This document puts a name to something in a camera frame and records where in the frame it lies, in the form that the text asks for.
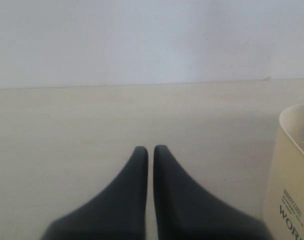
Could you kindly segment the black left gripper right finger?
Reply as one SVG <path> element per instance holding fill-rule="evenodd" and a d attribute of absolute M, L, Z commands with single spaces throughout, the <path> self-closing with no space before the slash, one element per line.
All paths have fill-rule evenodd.
<path fill-rule="evenodd" d="M 167 146 L 154 148 L 153 193 L 160 240 L 271 240 L 265 225 L 203 189 Z"/>

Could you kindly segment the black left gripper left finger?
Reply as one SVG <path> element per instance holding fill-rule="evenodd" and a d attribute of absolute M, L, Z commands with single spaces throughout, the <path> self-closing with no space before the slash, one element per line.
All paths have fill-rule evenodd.
<path fill-rule="evenodd" d="M 116 178 L 80 208 L 53 221 L 43 240 L 144 240 L 148 152 L 137 146 Z"/>

